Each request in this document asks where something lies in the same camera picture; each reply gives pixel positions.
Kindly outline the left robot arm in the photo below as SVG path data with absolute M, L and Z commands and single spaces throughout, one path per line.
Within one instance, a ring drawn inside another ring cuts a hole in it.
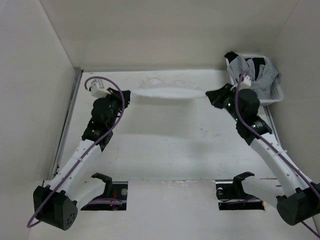
M 73 155 L 52 180 L 34 190 L 34 215 L 28 228 L 34 227 L 33 221 L 37 220 L 66 231 L 82 208 L 112 195 L 111 177 L 98 172 L 88 180 L 83 177 L 110 142 L 130 99 L 129 90 L 108 88 L 93 102 L 91 118 Z

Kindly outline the white tank top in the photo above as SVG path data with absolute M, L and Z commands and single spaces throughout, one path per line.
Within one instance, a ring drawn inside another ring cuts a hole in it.
M 141 81 L 139 86 L 130 89 L 132 95 L 165 99 L 165 100 L 196 100 L 206 98 L 205 91 L 189 79 L 166 79 L 148 77 Z

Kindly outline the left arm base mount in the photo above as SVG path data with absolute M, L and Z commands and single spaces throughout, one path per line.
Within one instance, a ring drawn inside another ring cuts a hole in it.
M 129 182 L 113 181 L 111 177 L 102 173 L 95 173 L 92 180 L 102 183 L 102 193 L 92 198 L 89 203 L 81 208 L 82 211 L 126 211 Z

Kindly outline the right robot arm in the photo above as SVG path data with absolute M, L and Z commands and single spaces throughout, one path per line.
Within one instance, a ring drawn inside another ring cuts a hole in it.
M 273 206 L 290 226 L 320 213 L 320 185 L 301 172 L 278 143 L 268 124 L 258 115 L 260 101 L 251 89 L 237 89 L 227 83 L 205 93 L 212 106 L 226 110 L 236 122 L 236 130 L 265 162 L 280 187 L 268 186 L 252 172 L 233 178 L 232 192 L 241 199 L 248 195 Z

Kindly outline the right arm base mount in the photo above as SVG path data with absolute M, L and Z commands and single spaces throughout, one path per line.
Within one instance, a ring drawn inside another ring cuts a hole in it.
M 215 182 L 216 198 L 220 211 L 264 211 L 264 202 L 254 195 L 244 191 L 242 182 L 253 177 L 252 172 L 236 175 L 232 180 L 218 180 Z

